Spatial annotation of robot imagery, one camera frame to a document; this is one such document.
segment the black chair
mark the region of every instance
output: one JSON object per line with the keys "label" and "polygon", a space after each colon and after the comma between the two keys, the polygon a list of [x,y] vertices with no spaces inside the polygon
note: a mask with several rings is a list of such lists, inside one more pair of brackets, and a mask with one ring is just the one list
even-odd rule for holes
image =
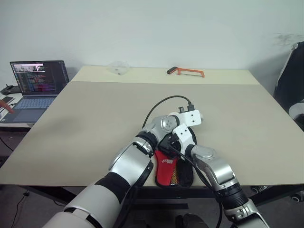
{"label": "black chair", "polygon": [[[304,41],[293,45],[277,81],[274,98],[287,113],[291,106],[304,101]],[[304,131],[304,113],[295,122]]]}

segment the table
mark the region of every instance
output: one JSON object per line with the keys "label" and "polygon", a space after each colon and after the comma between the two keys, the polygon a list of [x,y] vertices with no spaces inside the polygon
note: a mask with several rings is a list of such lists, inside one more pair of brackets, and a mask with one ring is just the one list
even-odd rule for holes
{"label": "table", "polygon": [[[198,144],[216,149],[242,185],[304,183],[304,134],[247,70],[167,75],[132,68],[118,76],[84,66],[0,169],[0,183],[86,186],[103,177],[110,160],[139,131],[150,108],[185,95],[204,115],[193,127]],[[152,116],[186,106],[172,99]],[[193,186],[201,186],[194,176]],[[155,186],[151,174],[145,186]]]}

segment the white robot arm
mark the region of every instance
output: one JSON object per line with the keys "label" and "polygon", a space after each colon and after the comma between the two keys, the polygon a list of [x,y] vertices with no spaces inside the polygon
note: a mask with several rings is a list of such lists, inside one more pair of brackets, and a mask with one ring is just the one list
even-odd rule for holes
{"label": "white robot arm", "polygon": [[191,157],[207,175],[217,201],[236,228],[269,228],[253,202],[248,199],[231,167],[216,152],[195,145],[189,126],[201,124],[198,110],[159,116],[146,125],[112,160],[109,173],[78,194],[63,212],[57,213],[44,228],[112,228],[133,186],[142,186],[153,169],[151,157],[167,134],[167,145],[179,142],[183,157]]}
{"label": "white robot arm", "polygon": [[86,187],[57,213],[44,228],[112,228],[132,186],[142,186],[153,169],[155,147],[191,117],[189,126],[201,124],[197,110],[153,119],[112,160],[109,173]]}

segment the power cord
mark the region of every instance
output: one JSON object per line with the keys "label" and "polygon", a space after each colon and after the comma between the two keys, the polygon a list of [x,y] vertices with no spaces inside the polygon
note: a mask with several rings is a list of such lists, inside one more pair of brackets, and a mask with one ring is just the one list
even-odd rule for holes
{"label": "power cord", "polygon": [[11,151],[14,151],[12,148],[10,148],[5,142],[4,142],[4,140],[0,137],[0,141],[1,142],[3,142],[3,144],[7,147],[7,148],[9,148]]}
{"label": "power cord", "polygon": [[166,101],[166,100],[169,100],[169,99],[171,99],[171,98],[175,98],[175,97],[183,98],[183,99],[185,99],[186,101],[188,101],[188,111],[192,111],[191,109],[194,110],[194,106],[193,106],[192,102],[191,102],[188,98],[186,98],[185,96],[181,96],[181,95],[168,96],[168,97],[162,99],[160,102],[158,102],[156,105],[153,106],[153,108],[152,108],[152,109],[150,110],[150,112],[148,113],[146,119],[144,120],[143,125],[142,125],[142,128],[146,125],[149,116],[151,115],[151,113],[153,112],[153,110],[154,110],[157,106],[159,106],[162,102],[164,102],[164,101]]}
{"label": "power cord", "polygon": [[7,148],[9,148],[11,151],[14,151],[11,147],[9,147],[9,146],[4,142],[4,140],[3,140],[1,137],[0,137],[0,141],[3,142],[3,144],[4,144]]}
{"label": "power cord", "polygon": [[59,203],[57,203],[55,200],[53,200],[53,202],[57,205],[57,206],[60,206],[60,207],[65,207],[66,205],[61,205]]}
{"label": "power cord", "polygon": [[15,220],[16,220],[16,217],[17,217],[17,214],[18,214],[18,206],[19,206],[19,204],[23,201],[23,199],[25,198],[25,197],[27,197],[27,196],[29,196],[29,191],[26,191],[26,192],[24,192],[23,193],[23,196],[22,196],[22,198],[21,198],[21,200],[17,203],[17,210],[16,210],[16,213],[15,213],[15,216],[14,216],[14,219],[13,219],[13,223],[11,224],[11,227],[10,228],[13,228],[14,227],[14,223],[15,223]]}
{"label": "power cord", "polygon": [[138,187],[133,186],[130,191],[128,192],[129,195],[129,202],[128,205],[126,205],[125,213],[123,215],[123,218],[121,219],[120,224],[118,225],[117,228],[122,228],[127,220],[127,216],[130,213],[132,205],[135,203],[137,199],[137,194],[138,194]]}
{"label": "power cord", "polygon": [[[149,116],[151,115],[151,113],[153,112],[153,110],[158,105],[160,105],[162,102],[164,102],[166,100],[169,100],[171,98],[174,98],[174,97],[180,97],[180,98],[183,98],[183,99],[187,100],[187,102],[188,102],[188,111],[193,111],[194,110],[194,105],[185,96],[181,96],[181,95],[168,96],[168,97],[162,99],[160,102],[158,102],[156,105],[153,106],[153,108],[150,110],[150,112],[148,113],[147,117],[145,118],[145,120],[143,122],[143,125],[142,125],[142,128],[146,125]],[[171,145],[169,146],[169,148],[171,150],[173,150],[175,153],[177,153],[179,156],[183,157],[187,162],[189,162],[192,165],[192,167],[195,169],[195,171],[196,171],[199,179],[214,193],[214,190],[213,190],[212,186],[209,184],[209,182],[207,181],[206,177],[199,170],[199,168],[193,163],[193,161],[191,159],[189,159],[187,156],[185,156],[184,154],[182,154],[180,151],[178,151],[177,149],[175,149],[174,147],[172,147]],[[222,218],[223,218],[223,208],[222,208],[222,205],[221,205],[220,202],[218,203],[218,206],[219,206],[219,217],[218,217],[218,223],[216,225],[216,228],[219,228],[219,226],[220,226],[220,224],[222,222]]]}

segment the black cable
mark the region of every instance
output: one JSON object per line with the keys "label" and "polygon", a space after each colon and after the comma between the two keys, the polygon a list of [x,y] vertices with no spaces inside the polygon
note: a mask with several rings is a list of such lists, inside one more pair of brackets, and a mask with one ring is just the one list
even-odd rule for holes
{"label": "black cable", "polygon": [[127,216],[130,213],[131,207],[132,207],[132,205],[135,203],[135,201],[137,199],[137,197],[136,197],[137,193],[138,193],[138,187],[133,186],[130,189],[129,193],[128,193],[128,195],[129,195],[129,202],[128,202],[127,208],[126,208],[125,213],[123,215],[123,218],[121,219],[121,222],[120,222],[120,224],[118,225],[117,228],[122,228],[123,225],[125,224],[125,222],[127,220]]}
{"label": "black cable", "polygon": [[150,112],[148,113],[146,119],[145,119],[144,122],[143,122],[142,128],[146,125],[149,116],[151,115],[151,113],[153,112],[153,110],[154,110],[158,105],[160,105],[162,102],[164,102],[164,101],[166,101],[166,100],[169,100],[169,99],[171,99],[171,98],[174,98],[174,97],[183,98],[183,99],[187,100],[189,104],[191,103],[191,101],[190,101],[188,98],[186,98],[185,96],[181,96],[181,95],[168,96],[168,97],[162,99],[160,102],[158,102],[156,105],[154,105],[153,108],[150,110]]}
{"label": "black cable", "polygon": [[196,135],[195,135],[194,131],[192,130],[192,128],[188,127],[188,129],[189,129],[190,133],[192,134],[192,139],[196,145],[197,144]]}
{"label": "black cable", "polygon": [[17,210],[16,210],[16,213],[15,213],[15,217],[13,219],[13,223],[11,224],[10,228],[13,228],[15,220],[16,220],[16,217],[17,217],[17,214],[18,214],[18,206],[23,201],[24,197],[26,197],[26,196],[29,196],[29,191],[24,192],[21,200],[17,203]]}
{"label": "black cable", "polygon": [[[202,172],[199,170],[199,168],[184,154],[182,154],[181,152],[179,152],[178,150],[176,150],[174,147],[170,146],[170,149],[172,149],[174,152],[176,152],[179,156],[183,157],[185,160],[187,160],[195,169],[196,173],[198,174],[200,180],[214,193],[212,186],[209,184],[209,182],[207,181],[207,179],[205,178],[205,176],[202,174]],[[218,217],[218,223],[216,228],[219,228],[222,219],[223,219],[223,208],[221,203],[218,203],[219,205],[219,217]]]}
{"label": "black cable", "polygon": [[10,147],[4,142],[4,140],[3,140],[1,137],[0,137],[0,141],[3,142],[3,144],[4,144],[7,148],[9,148],[11,151],[14,151],[12,148],[10,148]]}
{"label": "black cable", "polygon": [[222,204],[219,202],[218,203],[219,206],[219,216],[218,216],[218,223],[216,228],[219,228],[220,224],[222,223],[222,219],[223,219],[223,208],[222,208]]}
{"label": "black cable", "polygon": [[0,141],[1,142],[3,142],[3,144],[7,147],[7,148],[9,148],[11,151],[14,151],[12,148],[10,148],[4,141],[3,141],[3,139],[0,137]]}
{"label": "black cable", "polygon": [[199,170],[199,168],[191,161],[186,155],[182,154],[178,150],[176,150],[174,147],[170,146],[170,149],[173,150],[175,153],[177,153],[179,156],[183,157],[187,162],[189,162],[193,168],[195,169],[196,173],[198,174],[200,180],[210,189],[213,191],[212,186],[209,184],[205,176],[202,174],[202,172]]}
{"label": "black cable", "polygon": [[[17,103],[13,103],[13,104],[10,104],[10,105],[16,105]],[[6,108],[3,108],[0,113],[2,113],[4,110],[6,110]]]}
{"label": "black cable", "polygon": [[60,207],[65,207],[66,205],[60,205],[58,204],[55,200],[53,200],[53,202],[57,205],[57,206],[60,206]]}

